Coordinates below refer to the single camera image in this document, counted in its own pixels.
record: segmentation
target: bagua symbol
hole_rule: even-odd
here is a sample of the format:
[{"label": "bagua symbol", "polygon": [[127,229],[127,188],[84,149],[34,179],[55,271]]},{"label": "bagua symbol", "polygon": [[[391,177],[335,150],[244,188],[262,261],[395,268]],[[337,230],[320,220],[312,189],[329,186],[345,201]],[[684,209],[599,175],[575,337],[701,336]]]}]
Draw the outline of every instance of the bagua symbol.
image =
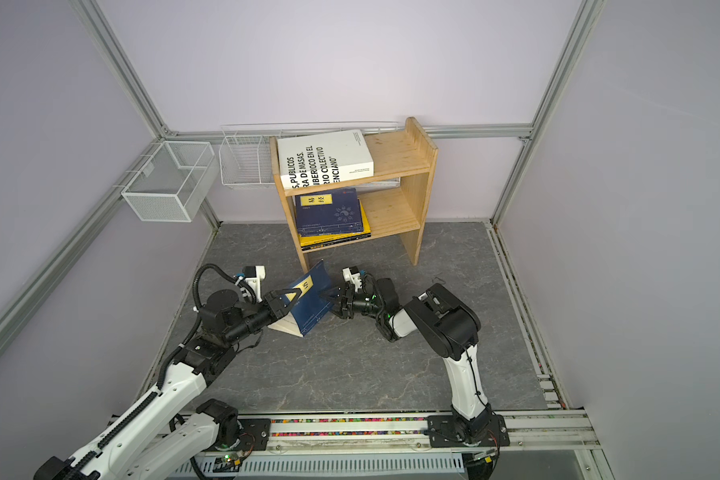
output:
[{"label": "bagua symbol", "polygon": [[333,215],[336,217],[336,220],[339,222],[349,222],[349,216],[352,215],[352,209],[344,207],[339,207],[336,209],[336,213]]}]

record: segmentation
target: yellow book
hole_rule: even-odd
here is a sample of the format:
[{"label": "yellow book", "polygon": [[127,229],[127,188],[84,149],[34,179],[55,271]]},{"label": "yellow book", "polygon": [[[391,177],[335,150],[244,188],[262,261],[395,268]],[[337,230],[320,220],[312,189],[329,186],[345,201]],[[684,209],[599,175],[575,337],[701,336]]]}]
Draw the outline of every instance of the yellow book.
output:
[{"label": "yellow book", "polygon": [[356,233],[356,234],[340,234],[340,235],[317,235],[317,236],[298,236],[298,243],[302,246],[302,248],[306,246],[314,246],[314,245],[329,245],[329,244],[337,244],[341,243],[340,240],[346,240],[346,239],[354,239],[355,237],[358,238],[365,238],[371,235],[371,225],[368,223],[368,218],[365,216],[365,208],[362,207],[362,202],[360,203],[360,215],[362,216],[362,232]]}]

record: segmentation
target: bookshelf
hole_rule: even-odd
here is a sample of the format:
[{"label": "bookshelf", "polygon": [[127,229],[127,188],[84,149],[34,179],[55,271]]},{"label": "bookshelf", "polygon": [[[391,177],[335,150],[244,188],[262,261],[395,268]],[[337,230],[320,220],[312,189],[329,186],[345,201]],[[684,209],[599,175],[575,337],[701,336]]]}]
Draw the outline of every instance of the bookshelf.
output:
[{"label": "bookshelf", "polygon": [[[310,267],[308,256],[313,252],[390,235],[400,236],[411,262],[414,265],[418,264],[424,222],[429,208],[429,195],[432,191],[434,168],[438,160],[438,148],[413,117],[406,119],[404,130],[365,135],[365,143],[368,145],[373,157],[373,177],[347,180],[330,185],[285,190],[280,181],[277,139],[274,137],[269,139],[275,187],[283,211],[286,214],[293,243],[296,245],[298,260],[302,264],[305,273]],[[400,187],[398,188],[359,195],[360,202],[365,209],[365,215],[368,217],[368,223],[371,225],[371,236],[369,238],[324,246],[307,252],[302,251],[296,232],[296,216],[292,198],[294,195],[308,194],[331,188],[351,187],[371,181],[398,177],[400,177]]]}]

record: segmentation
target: top shelf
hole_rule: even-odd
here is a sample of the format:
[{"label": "top shelf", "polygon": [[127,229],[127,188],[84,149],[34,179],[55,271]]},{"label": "top shelf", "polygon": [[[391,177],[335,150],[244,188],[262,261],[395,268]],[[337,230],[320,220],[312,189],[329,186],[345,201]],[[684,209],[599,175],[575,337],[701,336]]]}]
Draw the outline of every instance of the top shelf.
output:
[{"label": "top shelf", "polygon": [[[269,142],[272,152],[272,173],[275,182],[279,183],[280,165],[277,155],[277,140],[272,137]],[[377,180],[425,174],[430,171],[433,159],[437,157],[438,148],[413,117],[405,121],[405,130],[366,135],[365,143],[373,158],[374,175],[372,177],[312,187],[291,188],[285,190],[285,196],[293,197],[331,188],[351,187]]]}]

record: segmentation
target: white wall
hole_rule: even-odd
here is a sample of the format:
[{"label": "white wall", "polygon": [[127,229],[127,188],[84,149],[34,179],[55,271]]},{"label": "white wall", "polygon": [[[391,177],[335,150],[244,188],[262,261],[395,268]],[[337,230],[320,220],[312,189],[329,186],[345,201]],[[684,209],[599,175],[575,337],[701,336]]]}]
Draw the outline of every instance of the white wall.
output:
[{"label": "white wall", "polygon": [[151,140],[66,2],[0,2],[0,311]]},{"label": "white wall", "polygon": [[[440,151],[428,219],[490,218],[522,143],[516,138],[447,138],[435,143]],[[274,187],[231,190],[217,181],[208,199],[222,221],[286,221]]]},{"label": "white wall", "polygon": [[500,229],[616,478],[720,478],[720,0],[607,3]]},{"label": "white wall", "polygon": [[580,0],[102,0],[173,130],[533,119]]},{"label": "white wall", "polygon": [[[0,2],[0,310],[150,141],[67,2]],[[120,208],[0,358],[0,478],[128,407],[208,236]]]}]

